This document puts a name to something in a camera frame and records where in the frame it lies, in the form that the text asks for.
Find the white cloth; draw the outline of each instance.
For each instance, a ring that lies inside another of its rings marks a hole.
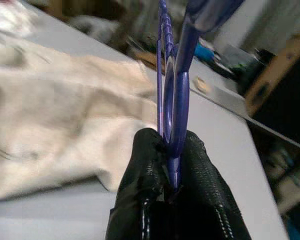
[[[68,24],[104,44],[107,44],[111,40],[115,31],[120,26],[118,21],[110,21],[87,15],[73,17]]]
[[[116,191],[134,134],[155,128],[144,66],[11,47],[18,64],[0,66],[0,199],[91,176]]]

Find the crumpled fabric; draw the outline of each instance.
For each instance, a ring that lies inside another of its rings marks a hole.
[[[144,66],[0,43],[0,199],[92,176],[116,191],[135,133],[156,127]]]
[[[120,26],[118,21],[87,15],[73,17],[68,24],[104,44],[113,38],[115,31]]]

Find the table surface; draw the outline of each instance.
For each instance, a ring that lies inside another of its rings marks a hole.
[[[43,26],[29,41],[71,55],[112,61],[127,56],[36,10]],[[156,73],[147,69],[150,79]],[[194,62],[190,76],[226,88],[218,74]],[[188,129],[204,142],[228,183],[253,240],[287,240],[250,130],[244,119],[190,92]],[[88,181],[0,201],[0,240],[102,240],[116,194]]]

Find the blue object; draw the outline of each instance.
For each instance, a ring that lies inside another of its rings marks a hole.
[[[210,62],[214,59],[215,53],[198,43],[195,47],[194,55],[201,61]]]
[[[287,230],[290,240],[300,240],[300,232],[296,229],[296,227],[290,220],[288,221]]]
[[[175,190],[181,182],[182,153],[189,112],[189,68],[201,33],[216,30],[244,0],[190,0],[186,7],[180,43],[174,44],[165,0],[159,0],[157,41],[157,130],[168,153],[168,173]],[[162,100],[161,44],[163,37],[165,84]]]

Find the wooden furniture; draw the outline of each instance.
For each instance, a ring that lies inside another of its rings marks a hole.
[[[253,119],[300,143],[300,34],[273,58],[245,100]]]
[[[115,0],[49,0],[47,13],[64,22],[79,15],[118,20],[126,9]]]

